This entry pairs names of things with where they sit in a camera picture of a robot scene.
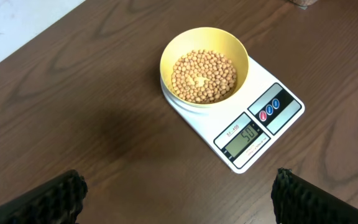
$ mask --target blue button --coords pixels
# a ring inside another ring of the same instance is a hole
[[[278,109],[280,107],[280,102],[278,99],[273,99],[272,104],[274,109]]]
[[[266,113],[267,113],[267,115],[272,115],[273,114],[273,106],[272,105],[267,105],[266,106]]]

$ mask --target scale button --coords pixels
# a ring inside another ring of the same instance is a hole
[[[280,102],[278,99],[273,99],[272,104],[274,109],[278,109],[280,107]]]
[[[273,106],[272,105],[267,105],[266,106],[266,113],[267,113],[267,115],[272,115],[273,114]]]
[[[261,121],[266,121],[266,119],[267,119],[267,114],[266,114],[265,111],[259,112],[259,119],[260,119]]]

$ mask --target white wall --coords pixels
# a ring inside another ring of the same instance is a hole
[[[0,0],[0,62],[84,0]]]

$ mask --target yellow bowl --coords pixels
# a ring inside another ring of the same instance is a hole
[[[237,70],[236,87],[225,100],[217,103],[198,104],[185,101],[179,98],[172,90],[172,73],[175,62],[182,56],[192,50],[215,50],[224,54],[228,59],[232,60],[234,68]],[[249,69],[249,59],[246,48],[232,34],[217,28],[200,27],[188,30],[176,36],[165,48],[160,62],[160,73],[162,81],[167,89],[179,100],[188,105],[199,108],[206,108],[212,105],[219,105],[225,101],[229,101],[243,86]]]

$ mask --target digital kitchen scale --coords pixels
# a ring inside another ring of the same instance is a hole
[[[171,106],[232,169],[245,172],[305,111],[277,78],[249,59],[243,86],[220,108],[196,108],[170,93]]]

